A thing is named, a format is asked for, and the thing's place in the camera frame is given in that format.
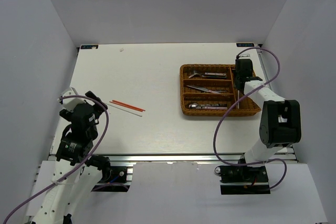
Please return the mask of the white chopstick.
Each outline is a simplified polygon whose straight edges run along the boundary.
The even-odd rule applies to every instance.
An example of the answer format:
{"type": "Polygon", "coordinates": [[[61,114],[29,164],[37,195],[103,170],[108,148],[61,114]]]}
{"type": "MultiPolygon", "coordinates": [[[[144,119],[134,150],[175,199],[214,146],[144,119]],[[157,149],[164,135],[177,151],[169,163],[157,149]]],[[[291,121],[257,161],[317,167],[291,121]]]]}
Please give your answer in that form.
{"type": "Polygon", "coordinates": [[[131,111],[126,110],[126,109],[122,109],[122,108],[120,108],[120,107],[118,107],[118,106],[115,106],[115,105],[112,105],[112,104],[105,103],[105,105],[107,105],[107,106],[109,106],[109,107],[112,107],[112,108],[115,108],[115,109],[118,109],[118,110],[121,110],[121,111],[126,112],[126,113],[128,113],[128,114],[132,114],[132,115],[135,115],[135,116],[138,116],[138,117],[141,117],[141,118],[143,117],[143,116],[140,115],[140,114],[131,112],[131,111]]]}
{"type": "Polygon", "coordinates": [[[237,90],[237,105],[236,105],[237,109],[239,109],[239,105],[240,105],[239,99],[240,99],[240,91],[237,90]]]}

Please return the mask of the knife with black handle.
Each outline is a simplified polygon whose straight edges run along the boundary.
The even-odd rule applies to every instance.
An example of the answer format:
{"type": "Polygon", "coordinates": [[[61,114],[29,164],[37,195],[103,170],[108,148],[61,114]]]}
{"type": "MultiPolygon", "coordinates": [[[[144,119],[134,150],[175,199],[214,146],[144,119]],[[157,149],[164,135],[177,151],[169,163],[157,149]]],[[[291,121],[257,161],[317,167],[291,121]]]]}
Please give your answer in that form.
{"type": "Polygon", "coordinates": [[[219,91],[216,91],[216,90],[202,90],[202,92],[212,93],[212,94],[224,94],[224,93],[228,93],[227,90],[219,90],[219,91]]]}

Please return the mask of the knife with pink handle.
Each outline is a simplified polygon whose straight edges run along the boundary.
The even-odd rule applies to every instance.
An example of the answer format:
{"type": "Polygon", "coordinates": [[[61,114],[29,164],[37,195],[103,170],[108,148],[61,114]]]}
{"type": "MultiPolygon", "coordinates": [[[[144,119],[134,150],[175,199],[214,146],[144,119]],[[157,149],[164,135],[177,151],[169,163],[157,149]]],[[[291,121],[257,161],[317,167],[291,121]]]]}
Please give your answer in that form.
{"type": "Polygon", "coordinates": [[[198,86],[192,86],[192,85],[187,85],[187,87],[191,89],[199,90],[199,91],[209,90],[208,88],[205,88],[205,87],[198,87],[198,86]]]}

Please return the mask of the fork with black handle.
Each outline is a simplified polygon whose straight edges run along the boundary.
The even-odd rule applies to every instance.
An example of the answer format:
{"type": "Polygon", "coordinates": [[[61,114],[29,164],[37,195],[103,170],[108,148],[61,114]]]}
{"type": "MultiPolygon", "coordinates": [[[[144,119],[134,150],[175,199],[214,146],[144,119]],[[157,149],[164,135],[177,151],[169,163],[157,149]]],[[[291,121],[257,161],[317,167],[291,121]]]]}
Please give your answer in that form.
{"type": "Polygon", "coordinates": [[[191,78],[208,78],[208,79],[227,79],[227,76],[217,76],[217,75],[205,75],[205,74],[192,74],[188,76],[189,79],[191,78]]]}

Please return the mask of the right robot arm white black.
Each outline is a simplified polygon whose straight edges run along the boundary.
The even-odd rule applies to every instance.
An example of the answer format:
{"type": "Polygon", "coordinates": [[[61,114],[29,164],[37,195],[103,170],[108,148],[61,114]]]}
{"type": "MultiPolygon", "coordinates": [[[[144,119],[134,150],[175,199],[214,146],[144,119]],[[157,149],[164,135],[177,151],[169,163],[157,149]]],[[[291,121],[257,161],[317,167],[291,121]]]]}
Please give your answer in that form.
{"type": "Polygon", "coordinates": [[[239,160],[238,177],[247,182],[279,150],[301,140],[300,104],[274,93],[263,79],[253,75],[250,59],[236,59],[235,86],[242,95],[261,108],[259,139],[239,160]]]}

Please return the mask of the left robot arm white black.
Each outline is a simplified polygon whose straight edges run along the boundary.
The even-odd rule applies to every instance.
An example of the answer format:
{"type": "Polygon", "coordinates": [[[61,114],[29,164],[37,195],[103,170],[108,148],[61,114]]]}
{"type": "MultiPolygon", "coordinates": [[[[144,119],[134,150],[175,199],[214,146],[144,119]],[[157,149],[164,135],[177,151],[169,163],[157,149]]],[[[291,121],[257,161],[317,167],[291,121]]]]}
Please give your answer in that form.
{"type": "Polygon", "coordinates": [[[63,109],[59,115],[69,122],[63,130],[56,153],[52,187],[31,223],[72,223],[74,214],[89,196],[98,181],[110,178],[111,168],[104,157],[94,156],[94,140],[98,135],[99,117],[108,107],[93,92],[79,96],[73,88],[58,101],[63,109]]]}

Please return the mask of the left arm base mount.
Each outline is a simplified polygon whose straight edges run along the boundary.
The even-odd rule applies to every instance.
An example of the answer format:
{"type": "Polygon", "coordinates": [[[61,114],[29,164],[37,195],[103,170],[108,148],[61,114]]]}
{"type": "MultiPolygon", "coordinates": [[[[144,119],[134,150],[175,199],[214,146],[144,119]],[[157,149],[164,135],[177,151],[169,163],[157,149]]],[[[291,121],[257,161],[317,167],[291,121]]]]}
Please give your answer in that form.
{"type": "Polygon", "coordinates": [[[85,179],[93,181],[93,192],[128,192],[126,166],[111,165],[108,157],[93,155],[86,162],[82,172],[85,179]]]}

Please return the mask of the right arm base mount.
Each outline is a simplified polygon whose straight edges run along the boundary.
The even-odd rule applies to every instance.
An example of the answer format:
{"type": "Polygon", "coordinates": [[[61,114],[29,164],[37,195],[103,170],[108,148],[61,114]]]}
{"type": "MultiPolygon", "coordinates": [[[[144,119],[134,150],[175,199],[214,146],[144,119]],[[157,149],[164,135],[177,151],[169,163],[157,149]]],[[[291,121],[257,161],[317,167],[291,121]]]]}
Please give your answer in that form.
{"type": "Polygon", "coordinates": [[[217,166],[222,195],[266,195],[270,186],[266,168],[249,166],[217,166]]]}

